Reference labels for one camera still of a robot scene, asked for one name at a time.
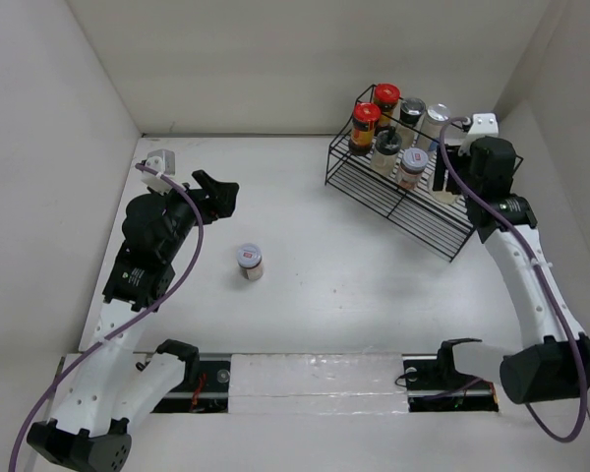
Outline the silver lid glass jar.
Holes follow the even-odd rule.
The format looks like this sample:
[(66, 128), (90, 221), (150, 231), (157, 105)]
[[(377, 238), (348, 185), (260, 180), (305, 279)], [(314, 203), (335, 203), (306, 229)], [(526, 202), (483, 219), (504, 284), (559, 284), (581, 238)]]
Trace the silver lid glass jar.
[(431, 195), (437, 202), (447, 206), (454, 205), (459, 199), (459, 195), (448, 191), (432, 191)]

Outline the red lid sauce bottle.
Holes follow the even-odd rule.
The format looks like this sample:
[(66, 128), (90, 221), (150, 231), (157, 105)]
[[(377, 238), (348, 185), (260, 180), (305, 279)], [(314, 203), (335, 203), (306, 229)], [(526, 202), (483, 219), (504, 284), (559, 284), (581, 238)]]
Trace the red lid sauce bottle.
[(374, 89), (374, 104), (380, 109), (381, 117), (378, 121), (376, 134), (391, 125), (394, 110), (400, 101), (400, 89), (393, 84), (380, 83)]
[(359, 102), (352, 113), (352, 130), (348, 148), (354, 155), (366, 155), (373, 146), (375, 131), (382, 116), (373, 102)]

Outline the black cap grinder bottle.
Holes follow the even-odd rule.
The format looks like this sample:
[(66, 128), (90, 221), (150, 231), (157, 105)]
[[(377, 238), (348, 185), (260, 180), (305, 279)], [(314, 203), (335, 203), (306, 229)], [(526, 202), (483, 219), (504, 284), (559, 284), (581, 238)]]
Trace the black cap grinder bottle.
[(425, 102), (417, 97), (404, 98), (400, 103), (399, 125), (397, 132), (401, 140), (401, 149), (412, 146), (415, 129), (425, 113)]

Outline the black knob grinder bottle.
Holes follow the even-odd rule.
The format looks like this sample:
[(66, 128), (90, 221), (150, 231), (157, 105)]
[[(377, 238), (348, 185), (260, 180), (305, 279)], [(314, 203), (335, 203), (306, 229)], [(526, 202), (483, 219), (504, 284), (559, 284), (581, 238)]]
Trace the black knob grinder bottle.
[(395, 128), (380, 131), (370, 160), (371, 168), (382, 176), (388, 177), (395, 167), (400, 148), (401, 137)]

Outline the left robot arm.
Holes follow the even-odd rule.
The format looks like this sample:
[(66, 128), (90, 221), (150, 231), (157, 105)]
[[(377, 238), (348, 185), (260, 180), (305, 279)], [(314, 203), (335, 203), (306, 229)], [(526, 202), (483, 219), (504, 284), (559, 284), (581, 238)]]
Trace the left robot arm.
[(173, 261), (191, 230), (230, 217), (239, 186), (194, 172), (198, 188), (178, 184), (141, 165), (148, 190), (126, 207), (124, 240), (103, 289), (88, 349), (57, 377), (75, 377), (46, 421), (28, 423), (27, 443), (47, 461), (71, 471), (119, 471), (132, 434), (171, 390), (201, 382), (197, 347), (163, 341), (135, 373), (135, 348), (148, 321), (189, 276)]

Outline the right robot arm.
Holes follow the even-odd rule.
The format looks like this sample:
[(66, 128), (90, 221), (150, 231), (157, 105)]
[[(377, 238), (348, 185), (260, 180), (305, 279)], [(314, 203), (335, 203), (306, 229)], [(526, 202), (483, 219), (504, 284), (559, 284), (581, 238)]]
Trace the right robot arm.
[(450, 341), (435, 363), (438, 381), (469, 376), (498, 382), (515, 404), (577, 398), (590, 387), (590, 337), (561, 296), (528, 201), (511, 191), (517, 153), (504, 139), (479, 138), (437, 151), (435, 186), (464, 196), (467, 215), (497, 264), (517, 316), (521, 347), (509, 352), (480, 339)]

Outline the silver lid blue label bottle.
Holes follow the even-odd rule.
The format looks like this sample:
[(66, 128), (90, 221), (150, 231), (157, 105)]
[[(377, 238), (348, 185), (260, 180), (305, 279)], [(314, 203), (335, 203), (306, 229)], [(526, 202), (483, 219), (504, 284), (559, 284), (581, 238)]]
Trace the silver lid blue label bottle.
[(441, 129), (450, 117), (451, 112), (446, 105), (442, 103), (428, 105), (416, 138), (415, 147), (426, 153), (434, 152), (440, 142)]

